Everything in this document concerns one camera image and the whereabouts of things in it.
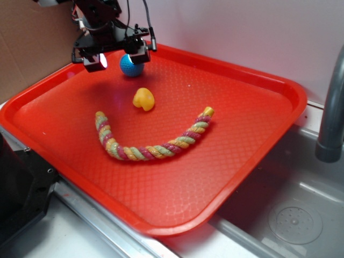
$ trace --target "drain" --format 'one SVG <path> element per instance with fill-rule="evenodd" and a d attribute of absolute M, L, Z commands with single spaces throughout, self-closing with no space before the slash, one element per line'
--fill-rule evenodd
<path fill-rule="evenodd" d="M 296 245 L 314 241 L 323 230 L 319 213 L 295 200 L 274 206 L 269 213 L 269 226 L 278 238 Z"/>

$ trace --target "white wall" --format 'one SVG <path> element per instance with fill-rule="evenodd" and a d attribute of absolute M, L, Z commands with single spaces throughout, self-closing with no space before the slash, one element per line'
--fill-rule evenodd
<path fill-rule="evenodd" d="M 119 1 L 126 20 L 126 0 Z M 343 0 L 147 0 L 158 43 L 300 83 L 324 104 L 344 44 Z M 142 1 L 133 25 L 147 26 Z"/>

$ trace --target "sink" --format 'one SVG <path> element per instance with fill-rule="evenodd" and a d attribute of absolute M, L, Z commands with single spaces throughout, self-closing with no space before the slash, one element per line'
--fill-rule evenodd
<path fill-rule="evenodd" d="M 269 257 L 344 256 L 344 159 L 317 160 L 316 140 L 293 126 L 216 214 Z"/>

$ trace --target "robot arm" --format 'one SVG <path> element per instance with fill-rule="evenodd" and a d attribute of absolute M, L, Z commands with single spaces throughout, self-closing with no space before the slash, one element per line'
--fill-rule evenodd
<path fill-rule="evenodd" d="M 41 6 L 52 6 L 69 0 L 34 0 Z M 117 18 L 121 8 L 117 0 L 73 0 L 76 19 L 83 33 L 75 41 L 72 62 L 83 63 L 88 72 L 107 68 L 103 53 L 123 49 L 130 55 L 133 64 L 149 62 L 149 51 L 156 51 L 156 40 L 148 19 L 148 28 L 134 28 L 123 24 Z M 148 45 L 143 36 L 151 36 Z"/>

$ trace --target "tray rim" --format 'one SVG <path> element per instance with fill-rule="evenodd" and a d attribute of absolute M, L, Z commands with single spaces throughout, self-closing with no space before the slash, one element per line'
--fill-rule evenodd
<path fill-rule="evenodd" d="M 273 146 L 278 142 L 283 134 L 287 132 L 287 130 L 292 126 L 292 124 L 306 108 L 306 93 L 303 88 L 294 81 L 276 75 L 264 73 L 255 69 L 243 67 L 237 64 L 232 64 L 217 59 L 208 58 L 199 54 L 190 53 L 180 49 L 163 45 L 158 45 L 158 47 L 158 52 L 153 53 L 152 55 L 152 61 L 154 61 L 155 55 L 160 58 L 166 58 L 167 56 L 169 56 L 168 60 L 175 61 L 187 66 L 193 66 L 201 70 L 210 71 L 211 73 L 217 75 L 226 76 L 234 80 L 271 90 L 285 96 L 290 101 L 290 103 L 292 104 L 292 112 L 290 113 L 290 115 L 270 136 L 268 136 L 268 139 L 264 142 L 264 144 L 259 147 L 259 155 L 255 155 L 254 159 L 251 157 L 243 165 L 243 167 L 240 168 L 240 170 L 250 170 L 252 167 L 255 167 L 259 163 L 259 161 L 262 160 L 264 156 L 273 148 Z M 25 135 L 23 131 L 15 127 L 15 125 L 11 123 L 11 117 L 25 104 L 34 100 L 41 94 L 46 93 L 48 90 L 54 88 L 55 86 L 58 86 L 61 82 L 65 81 L 70 76 L 74 76 L 83 70 L 84 68 L 82 65 L 71 63 L 54 72 L 53 74 L 47 76 L 41 81 L 35 83 L 19 94 L 15 95 L 9 101 L 7 101 L 0 110 L 0 124 L 7 131 L 13 134 L 13 136 L 15 136 L 19 141 L 38 152 L 48 162 L 52 164 L 59 163 L 56 168 L 62 171 L 70 171 L 74 169 L 70 168 L 66 164 L 63 164 L 63 162 L 56 160 L 53 155 L 46 151 L 45 147 L 43 147 L 38 142 L 30 139 L 28 136 Z M 224 70 L 229 70 L 230 73 L 223 74 Z M 249 80 L 254 80 L 255 84 L 247 82 Z M 238 177 L 238 180 L 242 182 L 249 174 L 250 173 L 248 172 L 245 173 L 245 175 L 243 176 L 242 173 L 236 173 L 232 178 L 232 181 L 236 181 L 236 178 Z M 109 208 L 113 206 L 114 199 L 106 195 L 105 193 L 102 193 L 101 189 L 99 189 L 95 185 L 90 184 L 89 181 L 86 180 L 83 176 L 78 175 L 77 173 L 73 173 L 73 175 L 71 176 L 63 176 L 66 177 L 68 180 L 71 180 L 73 184 L 86 192 L 86 194 L 89 195 L 89 193 L 92 192 L 91 198 L 95 200 L 102 200 L 101 204 L 110 212 L 116 214 L 116 211 L 114 211 L 114 209 Z M 126 217 L 120 217 L 120 219 L 136 228 L 136 230 L 140 231 L 141 233 L 145 233 L 155 237 L 176 235 L 191 230 L 205 223 L 216 212 L 217 208 L 225 201 L 225 199 L 228 198 L 228 196 L 233 192 L 233 190 L 228 189 L 229 185 L 230 182 L 228 182 L 219 191 L 219 194 L 216 195 L 211 203 L 208 204 L 205 209 L 200 211 L 200 213 L 195 218 L 172 227 L 156 227 L 139 218 L 139 216 L 137 216 L 136 214 L 133 214 L 133 212 L 122 203 L 116 202 L 116 205 L 119 205 L 117 209 L 120 208 L 123 211 L 128 211 Z"/>

